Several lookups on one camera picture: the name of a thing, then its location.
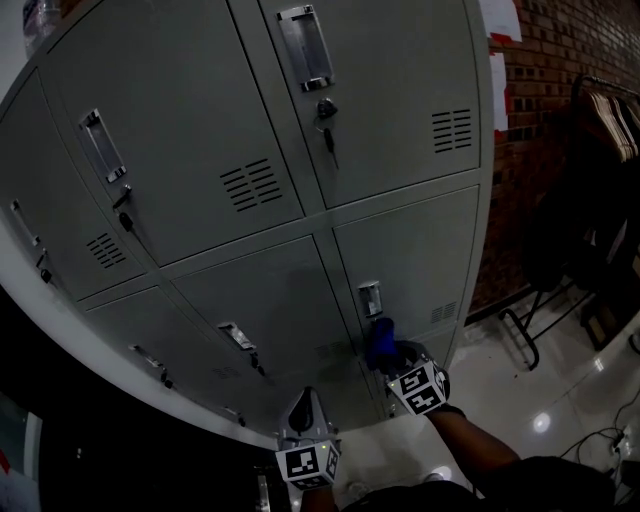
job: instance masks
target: blue object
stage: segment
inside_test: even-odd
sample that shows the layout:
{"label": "blue object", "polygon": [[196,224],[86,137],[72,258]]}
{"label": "blue object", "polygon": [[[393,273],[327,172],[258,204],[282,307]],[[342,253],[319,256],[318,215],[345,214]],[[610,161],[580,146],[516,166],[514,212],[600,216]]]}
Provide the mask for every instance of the blue object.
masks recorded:
{"label": "blue object", "polygon": [[387,356],[383,359],[388,359],[389,356],[391,359],[397,359],[400,356],[395,345],[394,333],[395,327],[391,318],[379,318],[373,324],[373,334],[365,355],[369,370],[374,371],[379,368],[381,356]]}

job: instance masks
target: locker handle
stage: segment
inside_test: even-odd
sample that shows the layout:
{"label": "locker handle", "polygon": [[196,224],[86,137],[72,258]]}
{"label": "locker handle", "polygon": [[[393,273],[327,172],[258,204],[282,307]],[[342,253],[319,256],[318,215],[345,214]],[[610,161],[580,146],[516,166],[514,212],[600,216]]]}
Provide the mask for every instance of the locker handle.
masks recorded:
{"label": "locker handle", "polygon": [[367,281],[358,286],[360,299],[367,318],[382,314],[382,298],[380,297],[380,281]]}
{"label": "locker handle", "polygon": [[333,85],[333,67],[313,5],[281,11],[277,19],[302,92]]}
{"label": "locker handle", "polygon": [[113,183],[125,175],[127,169],[116,151],[98,109],[94,109],[82,119],[80,128],[90,144],[90,156],[96,172],[102,175],[107,183]]}
{"label": "locker handle", "polygon": [[40,237],[38,235],[34,235],[27,226],[27,223],[24,221],[24,217],[22,216],[22,210],[20,208],[20,203],[18,202],[18,200],[14,199],[13,201],[11,201],[9,208],[13,212],[13,215],[15,216],[16,222],[20,226],[20,229],[22,229],[26,237],[31,242],[31,245],[37,247],[40,244]]}
{"label": "locker handle", "polygon": [[140,345],[129,345],[129,350],[141,356],[149,365],[153,366],[154,368],[164,369],[164,365],[151,354],[149,354],[149,352],[143,349]]}
{"label": "locker handle", "polygon": [[249,341],[249,338],[247,338],[245,333],[240,330],[235,322],[222,322],[221,324],[218,324],[218,329],[236,343],[241,350],[253,350],[256,348],[256,346]]}

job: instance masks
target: electrical wire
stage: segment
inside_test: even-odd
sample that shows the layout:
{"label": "electrical wire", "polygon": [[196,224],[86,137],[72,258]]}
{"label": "electrical wire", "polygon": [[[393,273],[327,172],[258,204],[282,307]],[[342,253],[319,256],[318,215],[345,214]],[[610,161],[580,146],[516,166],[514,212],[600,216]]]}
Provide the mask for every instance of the electrical wire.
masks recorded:
{"label": "electrical wire", "polygon": [[638,388],[638,392],[636,393],[636,396],[633,397],[633,400],[631,400],[631,402],[624,404],[622,407],[620,407],[620,409],[618,409],[618,412],[616,413],[616,418],[613,420],[613,426],[615,428],[618,428],[618,419],[620,418],[620,413],[624,411],[627,407],[631,407],[633,403],[638,399],[638,396],[640,396],[640,388]]}
{"label": "electrical wire", "polygon": [[608,436],[606,434],[603,434],[603,432],[606,432],[608,430],[616,430],[618,432],[622,432],[619,428],[615,428],[615,427],[607,427],[607,428],[603,428],[602,430],[598,430],[597,432],[591,432],[591,434],[588,434],[588,435],[584,436],[582,439],[580,439],[576,443],[572,444],[562,455],[560,455],[560,458],[562,459],[567,453],[569,453],[571,450],[573,450],[577,446],[578,449],[576,450],[576,456],[578,458],[578,462],[580,462],[582,464],[582,462],[580,461],[580,448],[582,447],[582,445],[584,444],[584,442],[587,439],[589,439],[589,438],[591,438],[593,436],[601,436],[601,437],[606,437],[607,439],[610,439],[611,441],[615,441],[616,440],[615,437],[611,437],[611,436]]}

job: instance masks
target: locker door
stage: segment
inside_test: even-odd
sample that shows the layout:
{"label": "locker door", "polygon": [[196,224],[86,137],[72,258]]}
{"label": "locker door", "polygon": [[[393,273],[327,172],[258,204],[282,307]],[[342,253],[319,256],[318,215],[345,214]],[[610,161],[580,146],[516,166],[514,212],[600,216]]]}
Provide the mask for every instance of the locker door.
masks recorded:
{"label": "locker door", "polygon": [[149,359],[164,365],[178,392],[206,397],[202,403],[218,414],[227,406],[247,420],[260,416],[260,400],[251,402],[247,391],[259,388],[257,372],[224,343],[207,339],[158,288],[99,306],[87,316],[116,350],[154,378],[162,368]]}
{"label": "locker door", "polygon": [[[260,3],[328,207],[479,166],[462,0],[315,0],[303,15],[306,2]],[[322,88],[325,78],[333,85]],[[304,92],[309,79],[321,88]],[[318,122],[326,97],[338,112]],[[317,128],[331,129],[339,168]]]}
{"label": "locker door", "polygon": [[46,249],[41,268],[58,288],[80,300],[142,274],[73,166],[37,72],[0,124],[0,167],[1,207],[34,265]]}
{"label": "locker door", "polygon": [[235,325],[256,346],[268,377],[354,357],[312,237],[178,278],[174,284],[222,335]]}
{"label": "locker door", "polygon": [[349,285],[366,326],[360,285],[380,283],[385,316],[414,339],[454,323],[464,293],[478,187],[391,210],[335,229]]}
{"label": "locker door", "polygon": [[87,158],[114,201],[131,187],[120,210],[158,265],[301,216],[225,2],[105,1],[50,58]]}

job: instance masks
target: cable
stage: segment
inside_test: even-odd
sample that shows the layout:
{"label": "cable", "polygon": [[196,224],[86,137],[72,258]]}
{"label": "cable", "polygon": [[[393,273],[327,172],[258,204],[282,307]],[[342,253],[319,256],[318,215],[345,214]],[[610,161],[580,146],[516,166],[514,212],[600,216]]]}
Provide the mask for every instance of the cable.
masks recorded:
{"label": "cable", "polygon": [[[620,452],[620,450],[616,450],[616,453],[618,454],[618,465],[616,466],[616,469],[613,471],[613,475],[611,476],[611,479],[613,480],[614,484],[616,483],[616,480],[618,479],[618,475],[620,474],[620,466],[622,466],[622,453]],[[621,485],[622,485],[622,478],[620,478],[618,485],[616,485],[616,492],[618,492],[618,489],[620,489]]]}
{"label": "cable", "polygon": [[569,453],[571,450],[573,450],[576,446],[578,446],[578,450],[577,450],[577,456],[578,456],[578,462],[580,462],[580,446],[582,446],[582,444],[589,439],[590,437],[593,436],[602,436],[602,437],[606,437],[607,439],[610,439],[611,441],[615,441],[616,438],[615,437],[611,437],[611,436],[607,436],[605,434],[603,434],[603,432],[606,432],[607,430],[618,430],[620,432],[622,432],[620,429],[615,428],[615,427],[607,427],[607,428],[603,428],[602,430],[599,430],[597,432],[591,432],[591,434],[586,435],[585,437],[583,437],[582,439],[580,439],[578,442],[572,444],[562,455],[560,455],[560,458],[562,459],[567,453]]}
{"label": "cable", "polygon": [[633,397],[633,400],[631,400],[631,402],[624,404],[622,407],[620,407],[620,409],[618,409],[616,418],[613,420],[613,426],[615,428],[618,428],[618,418],[620,417],[620,413],[624,411],[627,407],[632,406],[633,403],[638,399],[638,396],[640,396],[640,388],[638,388],[638,392],[636,393],[636,396]]}

